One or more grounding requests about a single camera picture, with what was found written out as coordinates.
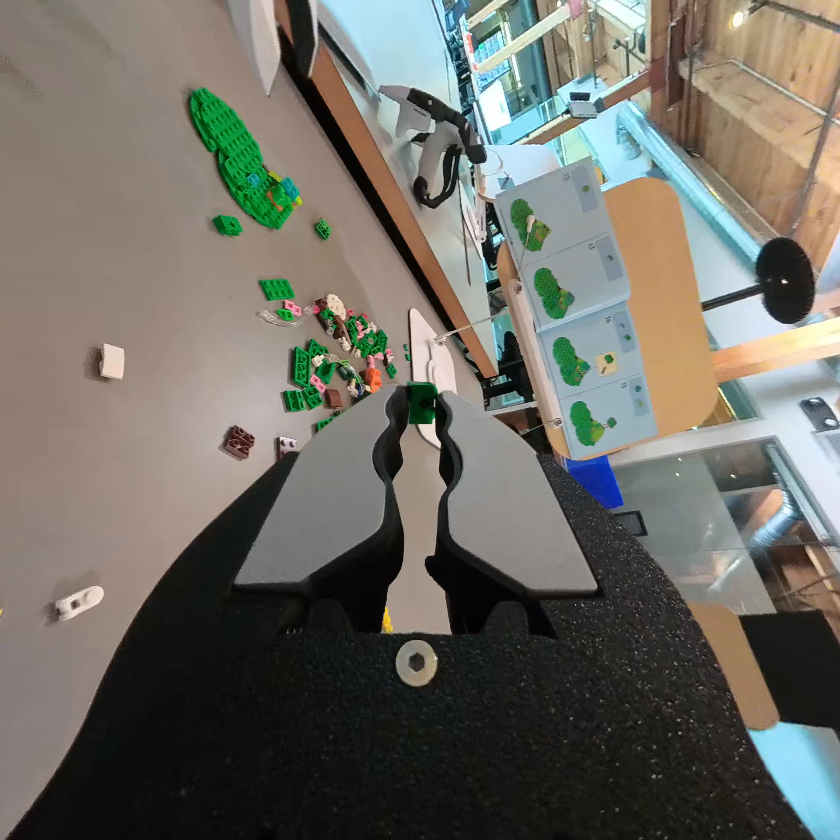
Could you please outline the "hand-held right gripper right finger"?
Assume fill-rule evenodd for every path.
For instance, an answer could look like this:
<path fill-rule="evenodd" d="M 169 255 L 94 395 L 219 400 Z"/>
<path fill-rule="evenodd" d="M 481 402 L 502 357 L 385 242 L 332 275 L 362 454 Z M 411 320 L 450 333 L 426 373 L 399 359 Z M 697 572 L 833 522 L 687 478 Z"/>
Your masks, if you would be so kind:
<path fill-rule="evenodd" d="M 550 634 L 543 602 L 600 587 L 537 453 L 454 392 L 437 396 L 437 509 L 427 572 L 444 591 L 450 630 L 479 634 L 498 604 L 518 604 L 527 633 Z"/>

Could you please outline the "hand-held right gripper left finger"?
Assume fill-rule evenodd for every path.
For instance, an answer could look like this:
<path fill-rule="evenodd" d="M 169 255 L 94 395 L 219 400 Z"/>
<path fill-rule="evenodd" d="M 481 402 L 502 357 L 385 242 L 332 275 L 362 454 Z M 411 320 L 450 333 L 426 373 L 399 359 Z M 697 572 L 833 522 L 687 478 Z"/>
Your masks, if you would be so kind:
<path fill-rule="evenodd" d="M 315 434 L 288 476 L 234 578 L 247 592 L 342 606 L 352 628 L 380 632 L 403 566 L 393 480 L 403 465 L 405 387 L 365 397 Z"/>

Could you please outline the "small green lego brick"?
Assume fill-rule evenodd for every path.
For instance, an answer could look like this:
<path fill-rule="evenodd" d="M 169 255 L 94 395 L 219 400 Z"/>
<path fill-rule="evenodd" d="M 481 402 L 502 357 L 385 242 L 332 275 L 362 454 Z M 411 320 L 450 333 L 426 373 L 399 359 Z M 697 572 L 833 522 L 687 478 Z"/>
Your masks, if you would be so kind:
<path fill-rule="evenodd" d="M 438 389 L 432 382 L 410 381 L 407 384 L 408 423 L 413 426 L 434 425 Z"/>

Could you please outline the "green lego base plate build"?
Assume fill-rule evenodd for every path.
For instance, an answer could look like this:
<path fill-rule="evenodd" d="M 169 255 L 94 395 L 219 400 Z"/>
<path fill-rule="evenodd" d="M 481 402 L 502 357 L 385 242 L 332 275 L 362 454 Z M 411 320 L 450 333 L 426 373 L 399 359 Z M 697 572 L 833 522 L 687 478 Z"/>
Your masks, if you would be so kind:
<path fill-rule="evenodd" d="M 238 207 L 261 226 L 282 229 L 301 205 L 294 182 L 268 167 L 259 144 L 236 111 L 210 90 L 193 90 L 188 110 L 194 130 L 214 157 Z"/>

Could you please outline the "pile of green lego pieces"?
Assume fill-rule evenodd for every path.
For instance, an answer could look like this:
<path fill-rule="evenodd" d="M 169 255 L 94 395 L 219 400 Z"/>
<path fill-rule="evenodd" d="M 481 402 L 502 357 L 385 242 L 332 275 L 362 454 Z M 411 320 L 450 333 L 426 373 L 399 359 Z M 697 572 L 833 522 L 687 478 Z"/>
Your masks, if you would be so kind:
<path fill-rule="evenodd" d="M 344 302 L 347 310 L 345 320 L 328 309 L 324 310 L 322 299 L 325 295 L 304 305 L 295 299 L 278 301 L 274 308 L 295 313 L 307 310 L 311 314 L 306 318 L 313 318 L 323 331 L 322 339 L 309 338 L 292 349 L 290 385 L 281 394 L 283 406 L 289 413 L 322 412 L 312 425 L 315 434 L 374 394 L 366 392 L 363 387 L 361 373 L 366 367 L 376 367 L 381 371 L 382 387 L 394 382 L 397 376 L 395 355 L 384 330 L 366 312 L 353 309 Z M 327 388 L 341 392 L 343 410 L 331 411 L 324 405 L 322 393 Z"/>

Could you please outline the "open lego instruction booklet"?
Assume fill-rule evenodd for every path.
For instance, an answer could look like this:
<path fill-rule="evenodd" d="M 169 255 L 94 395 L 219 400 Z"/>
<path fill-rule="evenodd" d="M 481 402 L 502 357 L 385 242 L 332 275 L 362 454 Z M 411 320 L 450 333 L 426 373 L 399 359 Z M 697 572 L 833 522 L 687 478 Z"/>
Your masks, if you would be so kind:
<path fill-rule="evenodd" d="M 533 354 L 534 391 L 572 459 L 657 432 L 631 283 L 587 157 L 501 193 L 495 209 L 516 268 L 512 305 Z"/>

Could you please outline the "white lego clip piece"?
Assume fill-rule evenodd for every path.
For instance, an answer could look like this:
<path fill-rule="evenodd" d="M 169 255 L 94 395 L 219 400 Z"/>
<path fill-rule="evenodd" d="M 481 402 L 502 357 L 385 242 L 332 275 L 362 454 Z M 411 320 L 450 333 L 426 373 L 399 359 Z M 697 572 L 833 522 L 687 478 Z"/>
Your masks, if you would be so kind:
<path fill-rule="evenodd" d="M 51 605 L 52 616 L 58 622 L 69 621 L 98 606 L 102 602 L 103 596 L 104 590 L 98 584 L 86 587 L 53 601 Z"/>

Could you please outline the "blue plastic bin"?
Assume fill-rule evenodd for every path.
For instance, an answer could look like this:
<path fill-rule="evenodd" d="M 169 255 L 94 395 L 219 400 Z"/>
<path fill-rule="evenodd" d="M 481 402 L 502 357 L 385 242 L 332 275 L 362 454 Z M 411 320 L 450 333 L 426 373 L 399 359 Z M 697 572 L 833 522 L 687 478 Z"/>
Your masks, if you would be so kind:
<path fill-rule="evenodd" d="M 564 458 L 568 474 L 605 509 L 615 510 L 624 505 L 624 498 L 607 455 L 586 460 Z"/>

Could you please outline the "wooden board stand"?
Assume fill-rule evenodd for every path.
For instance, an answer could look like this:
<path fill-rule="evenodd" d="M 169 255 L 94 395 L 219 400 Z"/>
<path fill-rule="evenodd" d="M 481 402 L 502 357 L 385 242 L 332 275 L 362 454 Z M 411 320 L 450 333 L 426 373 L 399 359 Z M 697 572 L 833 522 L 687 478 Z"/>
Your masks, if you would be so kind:
<path fill-rule="evenodd" d="M 643 355 L 657 432 L 639 443 L 701 425 L 718 398 L 710 342 L 701 312 L 697 279 L 676 192 L 651 177 L 602 191 L 631 283 L 629 310 Z M 499 278 L 526 371 L 552 449 L 571 458 L 560 420 L 549 420 L 548 399 L 534 391 L 533 354 L 523 346 L 524 326 L 514 311 L 516 268 L 505 242 L 499 253 Z"/>

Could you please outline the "black disc pole lamp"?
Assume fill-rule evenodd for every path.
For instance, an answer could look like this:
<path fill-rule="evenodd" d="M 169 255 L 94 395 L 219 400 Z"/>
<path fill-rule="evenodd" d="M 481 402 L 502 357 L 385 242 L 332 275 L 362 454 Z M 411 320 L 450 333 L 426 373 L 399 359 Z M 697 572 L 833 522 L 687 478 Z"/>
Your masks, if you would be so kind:
<path fill-rule="evenodd" d="M 812 310 L 816 281 L 812 263 L 804 249 L 792 238 L 777 237 L 766 242 L 755 261 L 755 282 L 701 303 L 708 312 L 751 298 L 760 298 L 764 310 L 774 320 L 791 326 Z"/>

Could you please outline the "grey adjoining table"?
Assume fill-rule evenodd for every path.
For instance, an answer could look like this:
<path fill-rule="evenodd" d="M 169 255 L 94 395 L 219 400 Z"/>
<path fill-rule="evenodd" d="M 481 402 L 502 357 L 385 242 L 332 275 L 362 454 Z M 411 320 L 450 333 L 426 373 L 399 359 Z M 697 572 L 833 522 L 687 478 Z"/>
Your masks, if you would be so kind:
<path fill-rule="evenodd" d="M 465 186 L 438 208 L 420 204 L 413 183 L 421 147 L 411 142 L 413 129 L 397 135 L 400 107 L 380 93 L 405 86 L 459 106 L 441 13 L 440 2 L 318 2 L 322 40 L 312 81 L 365 196 L 436 311 L 440 332 L 476 324 L 447 344 L 460 343 L 477 371 L 489 375 L 497 369 L 497 342 L 487 320 L 486 265 L 465 218 L 472 201 L 468 162 L 458 163 Z"/>

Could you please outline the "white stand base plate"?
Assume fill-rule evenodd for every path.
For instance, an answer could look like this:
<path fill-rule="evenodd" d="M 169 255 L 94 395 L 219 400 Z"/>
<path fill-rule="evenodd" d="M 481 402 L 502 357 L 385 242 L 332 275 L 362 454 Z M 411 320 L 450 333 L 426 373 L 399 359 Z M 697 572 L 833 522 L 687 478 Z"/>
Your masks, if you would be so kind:
<path fill-rule="evenodd" d="M 435 341 L 437 333 L 416 308 L 408 311 L 408 354 L 412 382 L 434 385 L 437 393 L 457 392 L 455 363 L 446 343 Z"/>

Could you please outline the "silver ventilation duct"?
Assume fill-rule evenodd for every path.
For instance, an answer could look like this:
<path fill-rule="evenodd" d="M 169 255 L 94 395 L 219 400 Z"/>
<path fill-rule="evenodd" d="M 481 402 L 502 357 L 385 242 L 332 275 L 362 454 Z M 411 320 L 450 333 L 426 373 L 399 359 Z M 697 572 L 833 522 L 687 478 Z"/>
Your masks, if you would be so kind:
<path fill-rule="evenodd" d="M 632 101 L 619 108 L 617 123 L 650 157 L 666 180 L 695 208 L 736 257 L 752 269 L 762 246 L 731 210 L 719 190 L 699 174 L 686 152 L 657 131 Z"/>

